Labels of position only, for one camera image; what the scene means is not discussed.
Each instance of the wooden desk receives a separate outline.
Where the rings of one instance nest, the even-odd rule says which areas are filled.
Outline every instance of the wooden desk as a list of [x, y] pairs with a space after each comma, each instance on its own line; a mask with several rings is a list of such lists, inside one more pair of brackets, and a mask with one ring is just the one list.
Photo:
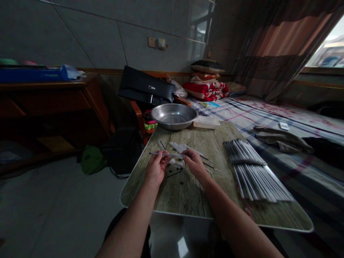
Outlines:
[[[240, 207], [243, 209], [250, 207], [252, 217], [259, 226], [301, 232], [313, 231], [312, 221], [297, 202], [273, 204], [266, 201], [251, 202], [240, 198], [231, 166], [227, 162], [223, 141], [238, 138], [246, 139], [232, 123], [222, 121], [220, 123], [221, 125], [216, 130], [190, 126], [179, 132], [171, 132], [158, 127], [122, 190], [120, 197], [122, 204], [129, 206], [136, 196], [144, 180], [145, 168], [150, 158], [149, 152], [159, 150], [157, 140], [160, 139], [169, 153], [175, 153], [175, 151], [172, 150], [168, 143], [176, 142], [186, 144], [214, 161], [216, 163], [215, 167], [222, 171], [220, 173], [209, 168], [213, 172], [214, 180]], [[169, 170], [168, 167], [165, 177], [170, 174]], [[164, 179], [160, 186], [154, 211], [213, 219], [214, 216], [202, 186], [187, 166], [183, 171]]]

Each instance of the green bag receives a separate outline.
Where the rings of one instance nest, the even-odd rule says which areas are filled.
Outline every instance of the green bag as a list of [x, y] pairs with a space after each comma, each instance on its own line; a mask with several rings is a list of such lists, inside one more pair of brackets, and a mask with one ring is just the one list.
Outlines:
[[101, 171], [108, 165], [98, 147], [86, 145], [82, 150], [81, 168], [86, 175]]

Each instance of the forearm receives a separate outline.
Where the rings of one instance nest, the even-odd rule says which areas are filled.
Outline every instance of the forearm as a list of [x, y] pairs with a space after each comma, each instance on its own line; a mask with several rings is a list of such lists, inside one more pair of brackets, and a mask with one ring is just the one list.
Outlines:
[[216, 221], [236, 257], [283, 257], [256, 223], [206, 175], [200, 179]]
[[141, 257], [159, 187], [144, 182], [135, 199], [97, 254], [99, 257]]

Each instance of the desk drawer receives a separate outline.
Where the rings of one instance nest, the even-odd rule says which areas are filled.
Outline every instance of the desk drawer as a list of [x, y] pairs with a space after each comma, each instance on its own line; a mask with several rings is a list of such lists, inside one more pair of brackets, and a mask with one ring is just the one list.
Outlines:
[[0, 118], [24, 116], [25, 113], [6, 94], [0, 95]]
[[40, 90], [13, 94], [13, 98], [30, 115], [49, 115], [90, 109], [81, 90]]

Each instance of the stainless steel bowl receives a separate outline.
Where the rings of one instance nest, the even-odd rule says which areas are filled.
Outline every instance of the stainless steel bowl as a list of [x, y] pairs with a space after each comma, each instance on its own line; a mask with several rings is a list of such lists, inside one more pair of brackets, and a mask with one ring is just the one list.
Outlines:
[[187, 128], [198, 117], [196, 110], [181, 104], [163, 104], [152, 109], [152, 118], [166, 130], [179, 131]]

